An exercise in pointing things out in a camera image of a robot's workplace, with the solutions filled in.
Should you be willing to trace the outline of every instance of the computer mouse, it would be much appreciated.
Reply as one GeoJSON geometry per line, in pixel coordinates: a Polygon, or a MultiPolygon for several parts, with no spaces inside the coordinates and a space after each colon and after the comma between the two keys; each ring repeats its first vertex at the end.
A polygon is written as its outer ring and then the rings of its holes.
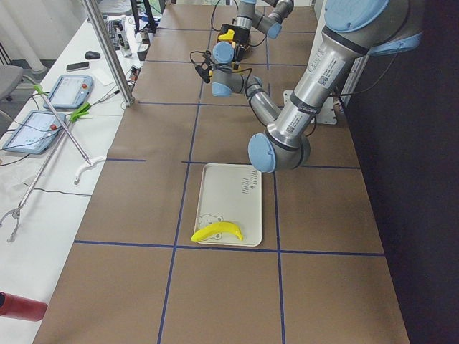
{"type": "Polygon", "coordinates": [[[100,54],[98,52],[86,52],[85,59],[100,59],[100,54]]]}

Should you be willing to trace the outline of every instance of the yellow object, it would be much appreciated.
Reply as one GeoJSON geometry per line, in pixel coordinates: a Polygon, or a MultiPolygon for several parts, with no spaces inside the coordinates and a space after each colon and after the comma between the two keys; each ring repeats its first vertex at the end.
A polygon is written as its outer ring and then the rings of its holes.
{"type": "Polygon", "coordinates": [[[221,34],[218,36],[219,41],[232,42],[232,39],[235,37],[235,31],[229,29],[226,34],[221,34]]]}
{"type": "Polygon", "coordinates": [[[232,222],[220,221],[210,224],[209,226],[206,226],[199,231],[196,231],[191,237],[191,241],[200,242],[201,240],[205,240],[217,233],[231,233],[234,234],[239,240],[244,240],[241,228],[239,228],[238,225],[233,224],[232,222]]]}

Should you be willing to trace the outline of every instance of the metal pole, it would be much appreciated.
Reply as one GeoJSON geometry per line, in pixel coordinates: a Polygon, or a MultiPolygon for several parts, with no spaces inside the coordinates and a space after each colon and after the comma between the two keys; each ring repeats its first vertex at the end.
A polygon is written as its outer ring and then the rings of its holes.
{"type": "Polygon", "coordinates": [[[107,28],[105,27],[105,22],[103,21],[102,14],[100,14],[96,0],[83,0],[82,2],[86,9],[87,16],[93,24],[95,35],[97,36],[100,46],[107,58],[108,66],[115,78],[116,85],[123,95],[126,106],[131,106],[134,101],[134,97],[132,96],[131,88],[129,87],[128,82],[126,81],[123,68],[121,68],[121,64],[118,61],[118,55],[116,54],[110,38],[108,37],[107,28]]]}

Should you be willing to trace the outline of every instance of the brown tiled table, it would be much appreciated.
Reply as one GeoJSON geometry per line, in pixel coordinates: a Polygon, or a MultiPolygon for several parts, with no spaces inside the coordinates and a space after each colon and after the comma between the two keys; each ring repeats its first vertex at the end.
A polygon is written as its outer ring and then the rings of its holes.
{"type": "MultiPolygon", "coordinates": [[[[263,130],[188,61],[214,44],[212,10],[166,8],[35,343],[408,343],[343,120],[317,127],[306,166],[263,176],[258,247],[190,241],[204,164],[249,163],[263,130]]],[[[243,65],[279,105],[316,24],[295,8],[243,65]]]]}

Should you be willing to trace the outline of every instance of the dark wall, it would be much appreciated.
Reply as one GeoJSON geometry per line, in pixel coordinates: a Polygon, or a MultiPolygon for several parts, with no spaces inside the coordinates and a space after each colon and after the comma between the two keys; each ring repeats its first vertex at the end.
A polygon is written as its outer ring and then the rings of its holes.
{"type": "MultiPolygon", "coordinates": [[[[424,37],[348,117],[412,344],[459,343],[459,1],[427,1],[424,37]]],[[[392,57],[373,57],[364,89],[392,57]]]]}

